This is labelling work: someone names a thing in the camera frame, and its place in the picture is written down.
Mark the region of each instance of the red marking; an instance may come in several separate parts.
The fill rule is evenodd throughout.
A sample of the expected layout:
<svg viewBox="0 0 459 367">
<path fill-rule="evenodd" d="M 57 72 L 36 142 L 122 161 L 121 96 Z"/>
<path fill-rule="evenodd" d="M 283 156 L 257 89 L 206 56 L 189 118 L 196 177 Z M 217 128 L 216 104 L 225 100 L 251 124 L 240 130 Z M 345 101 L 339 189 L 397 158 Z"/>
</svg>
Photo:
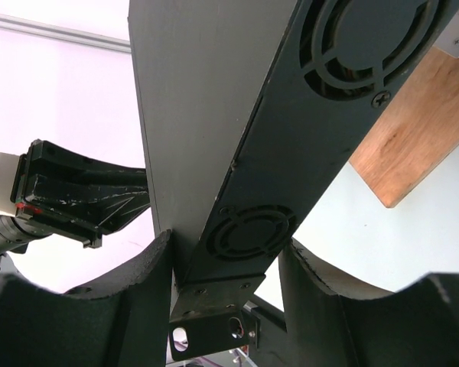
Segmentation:
<svg viewBox="0 0 459 367">
<path fill-rule="evenodd" d="M 42 209 L 36 208 L 35 206 L 32 206 L 31 204 L 16 203 L 15 206 L 17 207 L 17 209 L 30 210 L 34 214 L 41 214 L 43 212 Z"/>
</svg>

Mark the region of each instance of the wooden board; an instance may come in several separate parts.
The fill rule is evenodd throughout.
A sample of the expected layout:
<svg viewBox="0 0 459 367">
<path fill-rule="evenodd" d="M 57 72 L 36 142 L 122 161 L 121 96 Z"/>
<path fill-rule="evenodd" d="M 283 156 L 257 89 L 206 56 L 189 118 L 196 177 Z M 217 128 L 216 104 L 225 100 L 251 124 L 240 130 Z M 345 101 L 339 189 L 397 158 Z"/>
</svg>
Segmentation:
<svg viewBox="0 0 459 367">
<path fill-rule="evenodd" d="M 459 59 L 432 48 L 350 163 L 381 202 L 391 208 L 457 145 Z"/>
</svg>

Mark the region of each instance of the white wall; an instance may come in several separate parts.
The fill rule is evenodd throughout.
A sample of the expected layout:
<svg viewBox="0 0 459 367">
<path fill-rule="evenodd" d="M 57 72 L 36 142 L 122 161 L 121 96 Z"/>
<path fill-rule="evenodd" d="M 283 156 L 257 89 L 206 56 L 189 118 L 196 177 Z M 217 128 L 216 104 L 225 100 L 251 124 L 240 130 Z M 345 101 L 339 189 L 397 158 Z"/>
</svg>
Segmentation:
<svg viewBox="0 0 459 367">
<path fill-rule="evenodd" d="M 332 265 L 391 291 L 432 271 L 459 272 L 459 146 L 394 209 L 347 164 L 295 238 Z M 257 294 L 283 309 L 276 263 L 267 277 Z"/>
<path fill-rule="evenodd" d="M 37 138 L 144 167 L 130 55 L 0 31 L 0 151 L 25 153 Z M 13 257 L 33 282 L 65 291 L 127 261 L 153 238 L 146 213 L 105 237 L 100 249 L 52 236 Z"/>
</svg>

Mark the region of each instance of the cooling fan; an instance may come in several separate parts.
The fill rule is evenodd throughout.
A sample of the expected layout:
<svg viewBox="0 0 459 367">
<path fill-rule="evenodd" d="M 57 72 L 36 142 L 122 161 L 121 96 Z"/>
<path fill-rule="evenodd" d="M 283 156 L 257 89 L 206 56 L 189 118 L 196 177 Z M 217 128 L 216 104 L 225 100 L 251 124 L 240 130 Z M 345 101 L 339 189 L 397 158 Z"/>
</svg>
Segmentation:
<svg viewBox="0 0 459 367">
<path fill-rule="evenodd" d="M 207 241 L 207 251 L 225 261 L 242 261 L 267 255 L 274 258 L 296 230 L 296 217 L 283 206 L 257 206 L 235 211 L 223 208 L 228 219 Z"/>
<path fill-rule="evenodd" d="M 299 51 L 306 82 L 321 96 L 337 100 L 387 88 L 425 51 L 445 3 L 313 1 Z M 356 22 L 361 13 L 362 24 Z M 407 18 L 400 22 L 398 17 Z"/>
</svg>

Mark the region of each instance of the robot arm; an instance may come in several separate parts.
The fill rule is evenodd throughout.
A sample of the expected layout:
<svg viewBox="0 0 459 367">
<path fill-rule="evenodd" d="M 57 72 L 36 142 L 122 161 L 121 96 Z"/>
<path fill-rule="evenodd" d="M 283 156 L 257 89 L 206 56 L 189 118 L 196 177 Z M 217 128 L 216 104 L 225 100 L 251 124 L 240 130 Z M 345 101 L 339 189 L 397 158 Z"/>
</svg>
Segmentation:
<svg viewBox="0 0 459 367">
<path fill-rule="evenodd" d="M 49 141 L 0 152 L 0 254 L 56 233 L 98 248 L 150 207 L 145 169 L 96 161 Z"/>
</svg>

